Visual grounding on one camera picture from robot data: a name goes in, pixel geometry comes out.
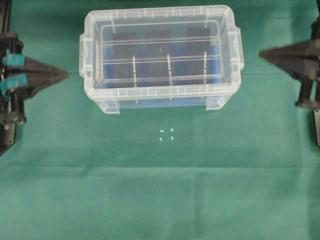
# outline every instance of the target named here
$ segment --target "teal tape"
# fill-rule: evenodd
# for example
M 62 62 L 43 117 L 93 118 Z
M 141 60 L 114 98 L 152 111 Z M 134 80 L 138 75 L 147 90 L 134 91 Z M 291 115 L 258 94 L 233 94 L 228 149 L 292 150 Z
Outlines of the teal tape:
M 6 66 L 23 66 L 25 64 L 25 56 L 7 52 L 2 59 L 2 63 Z
M 8 89 L 23 87 L 27 85 L 28 85 L 27 75 L 25 73 L 21 73 L 18 75 L 6 77 L 3 81 L 0 82 L 0 89 L 1 89 L 2 95 L 7 98 L 8 96 L 6 96 L 6 91 Z

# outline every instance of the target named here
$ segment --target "box handle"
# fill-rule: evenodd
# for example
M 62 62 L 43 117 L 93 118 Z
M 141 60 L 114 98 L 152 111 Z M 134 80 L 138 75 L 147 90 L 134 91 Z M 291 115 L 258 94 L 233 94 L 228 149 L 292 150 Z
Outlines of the box handle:
M 85 61 L 85 53 L 84 53 L 84 33 L 80 35 L 80 47 L 79 47 L 79 74 L 81 77 L 84 77 L 84 61 Z
M 239 27 L 236 28 L 236 44 L 237 44 L 237 51 L 239 53 L 239 68 L 242 70 L 245 67 L 244 61 L 244 51 L 242 47 L 242 39 L 241 39 L 241 30 Z

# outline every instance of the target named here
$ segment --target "clear plastic storage box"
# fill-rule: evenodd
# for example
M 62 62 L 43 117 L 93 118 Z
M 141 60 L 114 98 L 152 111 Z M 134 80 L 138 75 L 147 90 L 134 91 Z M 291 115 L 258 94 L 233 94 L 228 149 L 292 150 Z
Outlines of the clear plastic storage box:
M 225 5 L 92 11 L 80 36 L 84 90 L 106 114 L 220 109 L 239 89 L 243 67 L 241 32 Z

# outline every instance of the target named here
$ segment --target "black metal bracket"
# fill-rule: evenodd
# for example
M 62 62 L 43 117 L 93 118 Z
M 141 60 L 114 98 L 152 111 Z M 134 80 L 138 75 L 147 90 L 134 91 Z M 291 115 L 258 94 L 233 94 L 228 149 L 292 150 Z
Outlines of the black metal bracket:
M 320 147 L 320 109 L 314 110 L 315 132 L 318 146 Z
M 0 124 L 0 156 L 15 144 L 16 125 L 15 124 Z

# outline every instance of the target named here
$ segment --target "green tablecloth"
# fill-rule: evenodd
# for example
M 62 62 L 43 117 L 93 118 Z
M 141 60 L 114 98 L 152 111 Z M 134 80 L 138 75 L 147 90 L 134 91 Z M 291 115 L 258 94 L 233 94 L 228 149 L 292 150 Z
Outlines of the green tablecloth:
M 88 12 L 217 4 L 233 9 L 245 60 L 222 110 L 105 115 L 87 98 L 78 59 Z M 258 58 L 309 38 L 317 15 L 313 0 L 13 0 L 24 54 L 70 79 L 26 101 L 28 123 L 0 158 L 0 239 L 318 240 L 313 115 L 294 107 L 299 83 Z

